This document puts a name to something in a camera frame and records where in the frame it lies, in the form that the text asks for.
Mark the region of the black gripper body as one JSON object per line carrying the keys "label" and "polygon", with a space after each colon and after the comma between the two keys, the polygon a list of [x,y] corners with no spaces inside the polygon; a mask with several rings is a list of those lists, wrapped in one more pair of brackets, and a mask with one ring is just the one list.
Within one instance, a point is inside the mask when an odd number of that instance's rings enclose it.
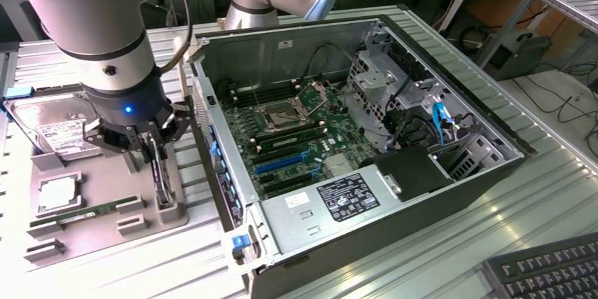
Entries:
{"label": "black gripper body", "polygon": [[90,87],[85,87],[85,90],[98,113],[95,120],[133,126],[142,144],[142,149],[137,152],[146,156],[147,123],[162,109],[170,110],[170,105],[175,103],[166,96],[159,75],[147,76],[126,90],[101,91]]}

